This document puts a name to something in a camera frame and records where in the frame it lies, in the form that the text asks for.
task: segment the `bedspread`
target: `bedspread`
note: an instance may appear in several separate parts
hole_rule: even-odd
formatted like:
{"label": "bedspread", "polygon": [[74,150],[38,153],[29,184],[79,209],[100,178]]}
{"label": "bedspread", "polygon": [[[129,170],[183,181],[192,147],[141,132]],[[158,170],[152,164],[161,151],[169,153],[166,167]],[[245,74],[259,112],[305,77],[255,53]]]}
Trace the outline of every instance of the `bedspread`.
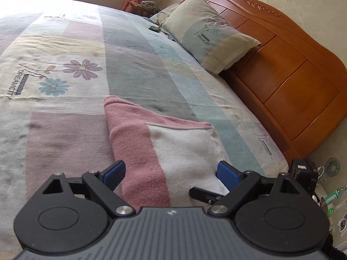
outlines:
{"label": "bedspread", "polygon": [[81,175],[115,160],[103,110],[111,94],[211,123],[241,171],[287,169],[228,85],[150,25],[77,1],[0,1],[0,258],[20,251],[13,219],[52,173]]}

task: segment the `round black disc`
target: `round black disc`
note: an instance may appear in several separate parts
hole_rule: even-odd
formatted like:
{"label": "round black disc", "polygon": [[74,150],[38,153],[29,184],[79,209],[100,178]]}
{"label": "round black disc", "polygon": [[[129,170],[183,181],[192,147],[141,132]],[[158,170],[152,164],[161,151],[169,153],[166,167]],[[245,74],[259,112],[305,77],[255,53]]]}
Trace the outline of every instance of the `round black disc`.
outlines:
{"label": "round black disc", "polygon": [[246,240],[268,253],[300,255],[320,249],[327,236],[326,217],[313,206],[299,194],[269,196],[242,206],[235,224]]}
{"label": "round black disc", "polygon": [[77,197],[49,197],[27,203],[13,224],[24,247],[40,254],[66,254],[94,242],[107,228],[105,210]]}

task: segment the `floral print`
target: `floral print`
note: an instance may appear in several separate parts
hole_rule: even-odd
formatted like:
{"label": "floral print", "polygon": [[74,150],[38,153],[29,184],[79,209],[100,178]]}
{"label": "floral print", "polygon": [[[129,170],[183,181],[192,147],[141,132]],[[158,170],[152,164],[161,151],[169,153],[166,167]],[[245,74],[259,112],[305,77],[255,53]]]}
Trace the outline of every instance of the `floral print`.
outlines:
{"label": "floral print", "polygon": [[213,28],[213,29],[210,29],[209,30],[209,33],[215,35],[215,34],[218,34],[220,32],[220,29],[219,28]]}
{"label": "floral print", "polygon": [[82,16],[87,19],[97,19],[95,16],[92,16],[92,15],[82,15]]}
{"label": "floral print", "polygon": [[221,16],[216,16],[214,18],[207,18],[206,19],[206,24],[204,25],[204,28],[199,30],[198,32],[196,32],[194,35],[198,34],[198,33],[202,33],[204,31],[211,31],[213,29],[209,28],[210,25],[216,24],[216,25],[228,25],[228,22],[222,18]]}
{"label": "floral print", "polygon": [[62,81],[59,78],[46,78],[46,82],[40,83],[42,87],[39,88],[39,91],[41,93],[45,93],[48,96],[50,96],[51,94],[53,96],[59,96],[60,94],[65,94],[67,88],[70,87],[70,85],[66,85],[65,83],[66,81]]}
{"label": "floral print", "polygon": [[98,75],[96,75],[94,72],[103,69],[102,67],[98,67],[98,64],[91,63],[90,60],[84,60],[82,61],[82,64],[80,64],[77,60],[71,60],[70,63],[66,63],[64,66],[68,67],[68,69],[63,70],[63,72],[74,73],[74,78],[82,76],[85,80],[97,78]]}

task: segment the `folded towel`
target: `folded towel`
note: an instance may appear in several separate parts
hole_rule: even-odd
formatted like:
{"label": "folded towel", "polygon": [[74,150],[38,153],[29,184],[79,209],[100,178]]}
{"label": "folded towel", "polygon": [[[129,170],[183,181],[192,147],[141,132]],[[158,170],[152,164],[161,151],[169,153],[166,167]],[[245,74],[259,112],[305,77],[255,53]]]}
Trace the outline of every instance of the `folded towel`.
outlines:
{"label": "folded towel", "polygon": [[207,207],[189,197],[194,186],[228,193],[215,176],[218,162],[228,157],[210,123],[158,115],[116,96],[104,107],[113,154],[127,167],[123,198],[134,208]]}

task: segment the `green bottle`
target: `green bottle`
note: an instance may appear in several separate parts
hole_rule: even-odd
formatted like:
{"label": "green bottle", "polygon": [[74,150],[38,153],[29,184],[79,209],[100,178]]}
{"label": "green bottle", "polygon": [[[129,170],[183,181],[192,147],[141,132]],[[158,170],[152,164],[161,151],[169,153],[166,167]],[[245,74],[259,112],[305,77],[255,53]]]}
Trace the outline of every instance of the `green bottle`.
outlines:
{"label": "green bottle", "polygon": [[335,209],[334,207],[330,207],[327,209],[327,216],[330,217],[331,215],[333,215],[335,213]]}
{"label": "green bottle", "polygon": [[329,205],[335,199],[338,199],[345,190],[347,190],[347,185],[344,185],[343,187],[338,188],[336,191],[333,191],[331,194],[327,195],[326,198],[324,198],[325,203]]}

